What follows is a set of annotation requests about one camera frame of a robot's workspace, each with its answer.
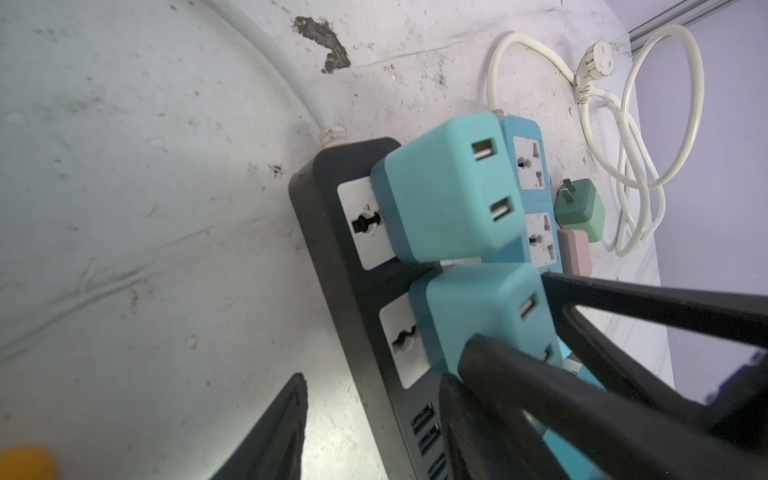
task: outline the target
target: dirty white floor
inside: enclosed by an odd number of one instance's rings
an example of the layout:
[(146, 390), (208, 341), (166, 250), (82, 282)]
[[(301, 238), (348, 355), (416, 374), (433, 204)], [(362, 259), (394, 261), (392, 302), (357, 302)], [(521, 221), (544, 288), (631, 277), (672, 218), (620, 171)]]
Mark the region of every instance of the dirty white floor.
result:
[[(627, 35), (602, 0), (236, 0), (353, 140), (410, 141), (485, 109), (510, 30), (575, 68)], [(296, 16), (327, 19), (351, 66)], [(654, 245), (611, 252), (614, 184), (571, 89), (512, 49), (500, 98), (544, 132), (553, 185), (587, 177), (608, 208), (595, 276), (658, 284)], [(304, 478), (385, 478), (288, 199), (316, 126), (266, 61), (200, 0), (0, 0), (0, 448), (49, 447), (70, 478), (208, 478), (290, 374), (310, 395)], [(609, 154), (605, 110), (593, 124)], [(593, 314), (671, 382), (666, 329)]]

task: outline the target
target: green plug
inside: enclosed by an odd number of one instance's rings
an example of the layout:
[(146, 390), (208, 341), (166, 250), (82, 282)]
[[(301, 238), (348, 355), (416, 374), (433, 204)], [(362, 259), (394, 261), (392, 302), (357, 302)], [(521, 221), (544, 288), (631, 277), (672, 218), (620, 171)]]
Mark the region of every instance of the green plug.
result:
[(605, 206), (592, 180), (565, 178), (554, 203), (554, 218), (562, 228), (587, 232), (589, 242), (599, 242), (605, 227)]

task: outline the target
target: white wall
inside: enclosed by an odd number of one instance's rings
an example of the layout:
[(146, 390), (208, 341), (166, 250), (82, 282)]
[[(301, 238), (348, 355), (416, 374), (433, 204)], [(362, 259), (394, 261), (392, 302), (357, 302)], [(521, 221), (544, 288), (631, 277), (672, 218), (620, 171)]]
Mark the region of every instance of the white wall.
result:
[[(693, 25), (706, 77), (696, 144), (665, 188), (667, 216), (656, 232), (663, 286), (768, 293), (763, 221), (768, 205), (766, 82), (768, 2), (742, 0)], [(646, 145), (666, 170), (683, 136), (690, 87), (682, 46), (662, 41), (637, 78)], [(675, 385), (701, 400), (753, 348), (670, 329)]]
[(680, 0), (644, 0), (643, 2), (605, 0), (605, 3), (611, 7), (624, 27), (631, 30), (674, 7), (680, 3)]

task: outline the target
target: teal usb charger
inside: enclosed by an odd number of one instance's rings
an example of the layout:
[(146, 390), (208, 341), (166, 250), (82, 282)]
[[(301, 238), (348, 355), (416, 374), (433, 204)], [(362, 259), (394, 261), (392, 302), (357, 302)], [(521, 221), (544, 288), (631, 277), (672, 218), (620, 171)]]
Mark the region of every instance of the teal usb charger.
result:
[(455, 265), (417, 279), (409, 296), (427, 356), (445, 357), (454, 375), (476, 333), (562, 367), (544, 285), (530, 263)]
[(400, 260), (480, 257), (525, 233), (502, 130), (488, 112), (453, 118), (389, 153), (371, 185)]

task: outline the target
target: power strip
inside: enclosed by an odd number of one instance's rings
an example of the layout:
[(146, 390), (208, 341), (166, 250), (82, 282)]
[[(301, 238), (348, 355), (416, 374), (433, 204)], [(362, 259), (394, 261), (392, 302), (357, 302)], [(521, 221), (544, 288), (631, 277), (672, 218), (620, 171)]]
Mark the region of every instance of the power strip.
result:
[(307, 249), (389, 478), (448, 480), (438, 391), (408, 295), (438, 263), (395, 258), (370, 185), (391, 138), (320, 151), (290, 181)]
[(507, 115), (501, 119), (509, 160), (520, 185), (527, 235), (483, 263), (533, 263), (540, 273), (563, 272), (557, 223), (554, 220), (549, 173), (541, 129), (533, 120)]

